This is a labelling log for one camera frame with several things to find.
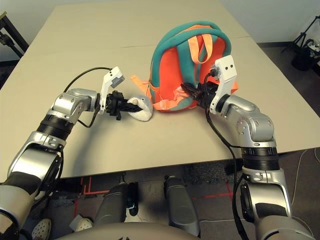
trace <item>white shoe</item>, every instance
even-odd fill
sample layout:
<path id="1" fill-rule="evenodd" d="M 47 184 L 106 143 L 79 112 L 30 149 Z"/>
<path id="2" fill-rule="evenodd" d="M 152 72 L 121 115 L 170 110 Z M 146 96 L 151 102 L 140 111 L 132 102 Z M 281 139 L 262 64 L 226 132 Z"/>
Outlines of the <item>white shoe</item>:
<path id="1" fill-rule="evenodd" d="M 51 232 L 51 220 L 42 219 L 32 230 L 32 240 L 48 240 Z"/>
<path id="2" fill-rule="evenodd" d="M 76 232 L 81 230 L 90 229 L 93 227 L 93 222 L 89 218 L 82 218 L 76 225 Z"/>

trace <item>black cable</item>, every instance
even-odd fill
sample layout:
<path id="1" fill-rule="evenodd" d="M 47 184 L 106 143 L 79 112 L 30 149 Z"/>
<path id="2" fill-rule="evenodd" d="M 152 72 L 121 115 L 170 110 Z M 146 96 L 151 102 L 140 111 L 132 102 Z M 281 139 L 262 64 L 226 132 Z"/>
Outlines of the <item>black cable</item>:
<path id="1" fill-rule="evenodd" d="M 209 92 L 208 92 L 208 86 L 207 86 L 207 81 L 208 81 L 208 77 L 210 77 L 212 75 L 212 73 L 208 73 L 205 78 L 204 78 L 204 90 L 205 93 L 207 95 L 207 99 L 209 99 Z M 220 140 L 224 143 L 224 145 L 226 145 L 227 147 L 232 147 L 232 148 L 241 148 L 240 146 L 236 146 L 236 145 L 231 145 L 225 138 L 224 136 L 222 136 L 222 134 L 218 131 L 218 129 L 216 128 L 216 126 L 213 124 L 211 117 L 210 117 L 210 111 L 207 110 L 208 108 L 205 109 L 205 118 L 206 121 L 209 123 L 210 127 L 212 128 L 212 130 L 215 132 L 215 134 L 220 138 Z"/>
<path id="2" fill-rule="evenodd" d="M 57 183 L 59 182 L 61 178 L 61 174 L 64 168 L 64 151 L 61 151 L 61 163 L 60 163 L 60 169 L 58 173 L 58 177 L 54 180 L 54 182 L 51 184 L 50 188 L 45 192 L 42 198 L 40 198 L 35 204 L 32 205 L 31 211 L 35 209 L 40 203 L 42 203 L 43 200 L 45 200 L 51 192 L 55 189 Z"/>
<path id="3" fill-rule="evenodd" d="M 103 70 L 108 70 L 108 71 L 111 71 L 112 68 L 109 68 L 109 67 L 104 67 L 104 66 L 98 66 L 98 67 L 94 67 L 94 68 L 90 68 L 88 69 L 87 71 L 84 71 L 83 73 L 80 73 L 78 76 L 76 76 L 69 84 L 68 86 L 66 86 L 66 88 L 64 89 L 64 93 L 66 93 L 68 91 L 68 89 L 71 87 L 72 84 L 74 84 L 75 81 L 77 81 L 80 77 L 82 77 L 83 75 L 91 72 L 91 71 L 94 71 L 94 70 L 99 70 L 99 69 L 103 69 Z M 94 124 L 94 121 L 96 119 L 96 116 L 98 114 L 100 110 L 100 105 L 97 105 L 95 110 L 94 110 L 94 113 L 93 113 L 93 116 L 92 116 L 92 119 L 91 119 L 91 122 L 89 125 L 85 124 L 83 121 L 79 120 L 78 119 L 78 123 L 80 123 L 81 125 L 83 125 L 84 127 L 86 128 L 91 128 L 91 126 Z"/>
<path id="4" fill-rule="evenodd" d="M 239 180 L 237 181 L 237 174 L 234 174 L 234 185 L 233 185 L 233 195 L 232 195 L 232 212 L 233 212 L 233 218 L 234 222 L 236 225 L 236 229 L 240 235 L 240 237 L 243 240 L 249 240 L 246 230 L 244 228 L 244 225 L 241 222 L 241 218 L 239 217 L 238 210 L 237 210 L 237 199 L 236 199 L 236 194 L 237 194 L 237 189 L 240 185 L 240 182 L 244 178 L 244 175 L 242 174 Z"/>
<path id="5" fill-rule="evenodd" d="M 208 77 L 212 76 L 213 72 L 208 73 L 205 78 L 204 78 L 204 90 L 205 93 L 207 95 L 207 100 L 209 99 L 209 92 L 208 92 L 208 86 L 207 86 L 207 81 L 208 81 Z M 236 202 L 236 193 L 237 193 L 237 189 L 239 187 L 239 184 L 241 182 L 241 180 L 243 179 L 243 175 L 240 177 L 239 181 L 237 182 L 237 160 L 236 160 L 236 156 L 234 151 L 231 148 L 241 148 L 240 146 L 233 146 L 231 145 L 223 136 L 222 134 L 218 131 L 218 129 L 216 128 L 216 126 L 214 125 L 214 123 L 211 120 L 210 117 L 210 110 L 208 110 L 208 108 L 205 108 L 205 118 L 206 121 L 209 123 L 210 127 L 212 128 L 212 130 L 215 132 L 215 134 L 220 138 L 220 140 L 223 142 L 223 144 L 228 148 L 228 150 L 230 151 L 231 155 L 232 155 L 232 159 L 233 159 L 233 164 L 234 164 L 234 176 L 233 176 L 233 180 L 234 180 L 234 184 L 233 184 L 233 194 L 232 194 L 232 212 L 233 212 L 233 218 L 234 218 L 234 222 L 236 225 L 236 229 L 241 237 L 241 239 L 243 240 L 249 240 L 246 230 L 244 228 L 244 225 L 241 222 L 241 219 L 239 217 L 238 214 L 238 210 L 237 210 L 237 202 Z"/>
<path id="6" fill-rule="evenodd" d="M 79 122 L 81 125 L 83 125 L 84 127 L 88 128 L 88 129 L 91 128 L 91 126 L 92 126 L 92 125 L 94 124 L 94 122 L 95 122 L 96 116 L 97 116 L 97 114 L 98 114 L 99 111 L 100 111 L 100 104 L 98 104 L 97 107 L 95 108 L 94 113 L 93 113 L 93 117 L 92 117 L 91 122 L 90 122 L 89 125 L 85 124 L 83 121 L 81 121 L 81 120 L 79 120 L 79 119 L 78 119 L 78 122 Z"/>
<path id="7" fill-rule="evenodd" d="M 109 67 L 104 67 L 104 66 L 98 66 L 98 67 L 94 67 L 94 68 L 90 68 L 87 71 L 84 71 L 83 73 L 80 73 L 78 76 L 76 76 L 69 84 L 68 86 L 66 86 L 65 90 L 63 91 L 64 93 L 66 93 L 68 91 L 68 89 L 71 87 L 72 84 L 74 84 L 75 81 L 77 81 L 79 78 L 81 78 L 83 75 L 94 71 L 94 70 L 99 70 L 99 69 L 104 69 L 104 70 L 109 70 L 111 71 L 112 68 Z"/>
<path id="8" fill-rule="evenodd" d="M 20 234 L 25 237 L 26 240 L 32 240 L 31 234 L 25 229 L 20 230 Z"/>

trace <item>white plush toy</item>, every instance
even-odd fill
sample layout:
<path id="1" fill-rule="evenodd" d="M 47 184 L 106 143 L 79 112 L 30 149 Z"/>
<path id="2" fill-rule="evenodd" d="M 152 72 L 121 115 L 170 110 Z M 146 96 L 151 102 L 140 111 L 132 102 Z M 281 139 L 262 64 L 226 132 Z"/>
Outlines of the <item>white plush toy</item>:
<path id="1" fill-rule="evenodd" d="M 151 118 L 153 106 L 151 100 L 147 96 L 133 96 L 127 102 L 129 104 L 138 105 L 138 107 L 142 109 L 141 111 L 137 112 L 128 112 L 133 118 L 144 122 L 148 121 Z"/>

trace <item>black cylinder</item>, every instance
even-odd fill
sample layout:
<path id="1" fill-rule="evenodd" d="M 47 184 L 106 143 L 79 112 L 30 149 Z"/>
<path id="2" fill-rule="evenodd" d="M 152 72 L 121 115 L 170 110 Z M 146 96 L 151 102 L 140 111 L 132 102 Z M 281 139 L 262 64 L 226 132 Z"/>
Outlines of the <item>black cylinder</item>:
<path id="1" fill-rule="evenodd" d="M 274 171 L 279 170 L 279 156 L 275 147 L 241 148 L 243 166 L 247 169 Z"/>
<path id="2" fill-rule="evenodd" d="M 55 115 L 46 115 L 36 131 L 66 140 L 73 127 L 74 124 L 72 122 L 63 118 Z"/>

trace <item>white wall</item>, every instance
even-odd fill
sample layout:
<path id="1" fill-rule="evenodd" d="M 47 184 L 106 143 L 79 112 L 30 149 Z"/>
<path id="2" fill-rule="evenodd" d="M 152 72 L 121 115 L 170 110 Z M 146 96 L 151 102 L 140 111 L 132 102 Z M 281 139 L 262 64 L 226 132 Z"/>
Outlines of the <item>white wall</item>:
<path id="1" fill-rule="evenodd" d="M 257 43 L 292 41 L 320 14 L 319 0 L 220 1 Z"/>
<path id="2" fill-rule="evenodd" d="M 99 1 L 103 0 L 0 0 L 0 12 L 7 11 L 7 16 L 30 44 L 54 6 Z M 319 0 L 220 1 L 258 43 L 292 41 L 310 19 L 320 14 Z M 0 61 L 15 59 L 18 59 L 15 53 L 0 44 Z"/>

